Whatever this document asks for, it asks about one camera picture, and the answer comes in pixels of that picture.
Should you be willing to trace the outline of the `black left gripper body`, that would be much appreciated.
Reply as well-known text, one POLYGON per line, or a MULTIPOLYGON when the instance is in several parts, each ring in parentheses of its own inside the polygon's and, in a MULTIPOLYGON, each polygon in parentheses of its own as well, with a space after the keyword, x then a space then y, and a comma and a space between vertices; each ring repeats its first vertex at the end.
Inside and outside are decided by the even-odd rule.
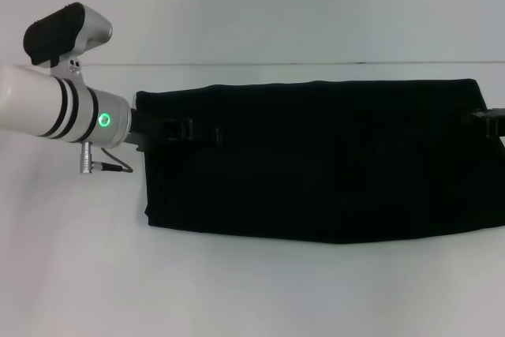
POLYGON ((137 152, 143 151, 143 130, 142 130, 142 115, 135 108, 130 109, 130 127, 125 138, 126 144, 131 144, 137 152))

